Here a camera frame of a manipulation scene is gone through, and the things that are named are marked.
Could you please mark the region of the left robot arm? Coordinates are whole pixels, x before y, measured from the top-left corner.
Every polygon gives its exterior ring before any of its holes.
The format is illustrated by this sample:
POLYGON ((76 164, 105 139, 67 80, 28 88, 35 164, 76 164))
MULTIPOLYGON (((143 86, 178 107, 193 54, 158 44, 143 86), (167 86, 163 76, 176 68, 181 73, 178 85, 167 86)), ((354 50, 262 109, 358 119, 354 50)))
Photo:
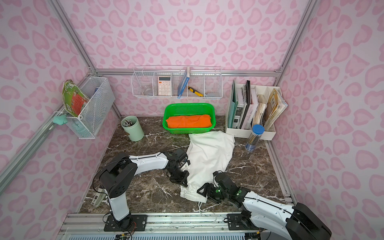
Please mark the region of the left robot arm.
POLYGON ((115 156, 111 163, 96 174, 96 178, 107 192, 115 223, 120 228, 127 229, 133 222, 126 191, 134 176, 165 169, 172 183, 187 187, 189 172, 182 170, 187 162, 188 155, 181 148, 145 156, 129 156, 124 152, 115 156))

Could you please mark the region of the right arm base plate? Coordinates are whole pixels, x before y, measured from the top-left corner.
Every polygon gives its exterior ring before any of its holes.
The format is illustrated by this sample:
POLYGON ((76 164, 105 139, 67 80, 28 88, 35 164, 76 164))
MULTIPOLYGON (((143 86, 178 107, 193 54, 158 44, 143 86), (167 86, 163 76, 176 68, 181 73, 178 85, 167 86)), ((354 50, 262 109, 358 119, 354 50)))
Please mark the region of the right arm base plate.
POLYGON ((253 225, 249 218, 243 214, 227 214, 227 217, 224 218, 224 222, 228 224, 230 231, 240 231, 240 230, 256 230, 257 227, 253 225))

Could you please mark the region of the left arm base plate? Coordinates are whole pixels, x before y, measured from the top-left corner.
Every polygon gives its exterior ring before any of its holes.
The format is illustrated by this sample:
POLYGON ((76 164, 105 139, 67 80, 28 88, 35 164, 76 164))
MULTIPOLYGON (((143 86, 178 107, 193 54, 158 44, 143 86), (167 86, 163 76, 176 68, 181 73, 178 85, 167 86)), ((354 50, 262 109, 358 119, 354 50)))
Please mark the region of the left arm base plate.
POLYGON ((129 214, 121 221, 115 220, 113 215, 108 216, 104 232, 144 232, 148 215, 129 214))

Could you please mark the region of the white shorts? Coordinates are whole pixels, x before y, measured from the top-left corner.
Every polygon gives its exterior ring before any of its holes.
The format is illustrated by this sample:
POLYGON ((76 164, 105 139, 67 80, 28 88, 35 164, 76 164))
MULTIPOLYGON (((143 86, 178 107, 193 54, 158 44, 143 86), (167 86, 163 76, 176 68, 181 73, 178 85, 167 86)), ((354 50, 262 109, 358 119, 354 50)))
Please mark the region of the white shorts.
POLYGON ((235 138, 221 131, 189 134, 189 138, 189 163, 183 167, 189 172, 188 186, 181 186, 180 196, 192 202, 206 203, 207 197, 198 194, 198 189, 214 182, 214 172, 226 170, 233 156, 235 138))

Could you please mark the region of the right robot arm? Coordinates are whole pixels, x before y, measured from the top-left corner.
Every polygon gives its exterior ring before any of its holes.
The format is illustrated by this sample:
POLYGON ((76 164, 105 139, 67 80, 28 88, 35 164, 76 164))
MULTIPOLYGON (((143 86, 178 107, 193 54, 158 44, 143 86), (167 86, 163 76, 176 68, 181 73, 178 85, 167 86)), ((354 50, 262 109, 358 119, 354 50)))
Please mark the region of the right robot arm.
POLYGON ((229 201, 240 214, 228 214, 231 230, 265 229, 287 240, 329 240, 332 231, 306 205, 285 205, 264 198, 254 191, 238 187, 224 172, 213 174, 213 183, 205 183, 197 193, 208 200, 229 201))

